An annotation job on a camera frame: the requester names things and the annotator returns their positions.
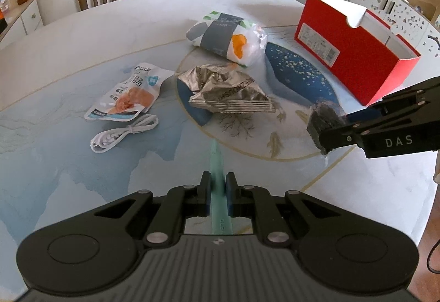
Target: marble table top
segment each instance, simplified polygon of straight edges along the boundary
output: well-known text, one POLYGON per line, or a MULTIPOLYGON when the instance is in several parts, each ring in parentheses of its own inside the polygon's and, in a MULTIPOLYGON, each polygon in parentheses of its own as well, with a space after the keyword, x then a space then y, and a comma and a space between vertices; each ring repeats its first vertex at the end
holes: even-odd
MULTIPOLYGON (((213 9, 258 20, 271 49, 283 55, 290 50, 311 71, 307 83, 320 77, 326 94, 347 113, 362 108, 293 41, 302 7, 294 0, 122 0, 71 15, 29 35, 26 45, 0 51, 0 299, 15 298, 25 288, 15 252, 33 230, 139 189, 162 195, 176 185, 197 184, 210 170, 214 139, 224 172, 234 172, 239 185, 263 186, 273 195, 299 189, 395 227, 418 243, 436 190, 435 154, 368 160, 361 149, 345 147, 323 158, 305 130, 306 102, 277 85, 273 62, 259 62, 248 73, 276 97, 276 114, 229 122, 235 130, 225 125, 228 117, 201 119, 185 108, 172 77, 150 110, 159 117, 155 129, 129 135, 103 154, 90 150, 94 135, 121 124, 86 121, 85 111, 138 63, 177 72, 221 63, 184 39, 213 9)), ((310 98, 307 83, 301 93, 310 98)), ((186 230, 210 228, 210 219, 194 218, 186 230)), ((234 220, 232 228, 243 233, 250 225, 234 220)))

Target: white label sticker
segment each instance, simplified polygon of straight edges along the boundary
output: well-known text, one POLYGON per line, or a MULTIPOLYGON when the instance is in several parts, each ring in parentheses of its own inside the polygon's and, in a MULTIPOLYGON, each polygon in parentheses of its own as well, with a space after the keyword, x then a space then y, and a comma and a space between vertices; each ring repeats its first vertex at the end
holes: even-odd
POLYGON ((298 39, 330 67, 339 56, 340 51, 336 47, 305 23, 301 26, 298 39))

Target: silver foil wrapper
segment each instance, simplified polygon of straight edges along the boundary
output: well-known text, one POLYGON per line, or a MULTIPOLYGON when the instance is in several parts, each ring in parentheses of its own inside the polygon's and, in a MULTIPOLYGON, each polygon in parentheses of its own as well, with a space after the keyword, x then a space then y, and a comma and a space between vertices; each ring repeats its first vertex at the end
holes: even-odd
POLYGON ((231 66, 203 65, 178 76, 195 93, 193 107, 221 113, 274 112, 271 99, 246 73, 231 66))

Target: cardboard box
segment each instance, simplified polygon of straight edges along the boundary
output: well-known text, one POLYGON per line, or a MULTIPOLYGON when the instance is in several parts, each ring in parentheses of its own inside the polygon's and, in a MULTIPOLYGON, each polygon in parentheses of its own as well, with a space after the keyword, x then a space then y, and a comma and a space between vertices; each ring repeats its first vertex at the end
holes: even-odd
POLYGON ((307 0, 295 39, 363 105, 400 86, 420 58, 374 13, 344 0, 307 0))

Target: green plastic stick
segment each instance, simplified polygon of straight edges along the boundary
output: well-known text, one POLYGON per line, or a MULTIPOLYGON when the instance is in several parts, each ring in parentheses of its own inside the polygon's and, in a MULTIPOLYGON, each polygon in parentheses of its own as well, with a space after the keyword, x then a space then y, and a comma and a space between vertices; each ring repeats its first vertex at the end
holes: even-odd
POLYGON ((213 235, 232 235, 232 222, 227 214, 223 157, 215 139, 211 146, 211 218, 213 235))

